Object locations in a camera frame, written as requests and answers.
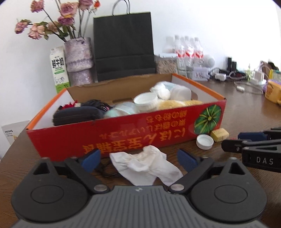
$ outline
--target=blue gripper pad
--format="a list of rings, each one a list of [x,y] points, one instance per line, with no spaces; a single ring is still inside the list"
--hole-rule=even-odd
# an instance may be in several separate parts
[[[243,132],[238,135],[238,139],[249,139],[253,142],[268,140],[268,136],[263,132]]]
[[[178,150],[177,158],[179,164],[187,172],[191,172],[193,169],[195,169],[200,162],[200,158],[192,156],[190,153],[184,151],[183,149]]]
[[[92,173],[93,170],[99,165],[101,162],[101,151],[96,150],[90,152],[88,156],[85,156],[81,162],[81,166],[88,172]]]

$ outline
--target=milk carton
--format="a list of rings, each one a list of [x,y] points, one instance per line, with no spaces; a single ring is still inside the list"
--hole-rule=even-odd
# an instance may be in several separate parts
[[[56,91],[59,93],[63,88],[70,87],[64,58],[64,47],[52,48],[50,59]]]

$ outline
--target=crumpled tissue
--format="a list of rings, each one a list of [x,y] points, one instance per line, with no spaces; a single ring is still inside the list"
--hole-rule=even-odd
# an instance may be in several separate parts
[[[110,153],[118,172],[135,186],[153,185],[156,177],[167,186],[183,177],[182,172],[167,161],[167,155],[155,146],[146,146],[139,154]]]

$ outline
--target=pink rose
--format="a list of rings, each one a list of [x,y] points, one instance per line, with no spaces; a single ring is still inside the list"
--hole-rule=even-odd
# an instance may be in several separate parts
[[[52,32],[56,33],[58,31],[57,26],[59,26],[59,23],[57,21],[50,22],[48,25],[48,30],[51,30]]]
[[[43,25],[36,25],[33,24],[31,27],[28,36],[34,40],[39,40],[42,36],[40,35],[46,35],[45,27]]]
[[[33,2],[31,3],[30,6],[30,10],[32,13],[36,12],[40,12],[44,9],[44,0],[40,0],[40,1],[35,1],[33,0]]]
[[[16,24],[15,33],[20,34],[27,27],[27,22],[18,22]]]
[[[74,18],[60,16],[58,18],[58,22],[62,25],[72,25],[72,24],[74,24]]]
[[[79,8],[84,11],[88,10],[93,4],[93,0],[79,0]]]
[[[61,4],[61,10],[60,10],[60,14],[62,16],[74,16],[77,12],[77,8],[78,8],[79,3],[78,2],[67,2],[67,3],[62,3]]]

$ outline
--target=yellow packaging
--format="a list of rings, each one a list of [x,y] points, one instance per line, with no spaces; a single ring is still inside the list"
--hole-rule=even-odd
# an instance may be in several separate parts
[[[271,102],[279,104],[281,102],[281,85],[273,81],[269,81],[265,97]]]
[[[220,128],[212,131],[211,137],[215,142],[221,142],[229,137],[229,133],[224,128]]]

